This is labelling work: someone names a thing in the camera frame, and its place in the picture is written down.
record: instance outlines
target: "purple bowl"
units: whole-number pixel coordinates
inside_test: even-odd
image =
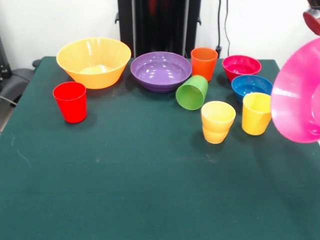
[[[167,93],[177,89],[192,72],[187,59],[167,51],[143,54],[133,60],[130,69],[143,87],[155,93]]]

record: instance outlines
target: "orange bowl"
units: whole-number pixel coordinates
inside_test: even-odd
[[[115,84],[131,57],[130,48],[106,37],[77,40],[64,46],[56,56],[58,65],[87,89]]]

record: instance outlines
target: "green cup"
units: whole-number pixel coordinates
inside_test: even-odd
[[[197,110],[204,104],[208,81],[200,75],[190,77],[175,92],[178,104],[187,110]]]

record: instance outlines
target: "pink bowl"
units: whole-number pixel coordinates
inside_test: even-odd
[[[297,143],[320,140],[320,38],[296,51],[273,84],[271,115],[277,130]]]
[[[225,74],[231,82],[241,75],[256,75],[261,71],[261,63],[249,56],[233,55],[222,61]]]

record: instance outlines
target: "plastic bowl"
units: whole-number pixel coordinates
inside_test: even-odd
[[[231,82],[241,75],[256,75],[261,71],[261,63],[249,56],[233,55],[222,61],[225,74]]]
[[[320,140],[320,38],[296,51],[277,75],[271,116],[277,130],[297,143]]]
[[[130,69],[143,87],[155,93],[177,89],[192,72],[187,59],[167,51],[143,54],[133,60]]]
[[[58,65],[87,89],[103,89],[115,84],[131,57],[123,42],[92,37],[64,46],[57,54]]]
[[[231,82],[231,87],[239,103],[243,103],[244,96],[250,93],[271,95],[272,83],[262,76],[242,75]]]

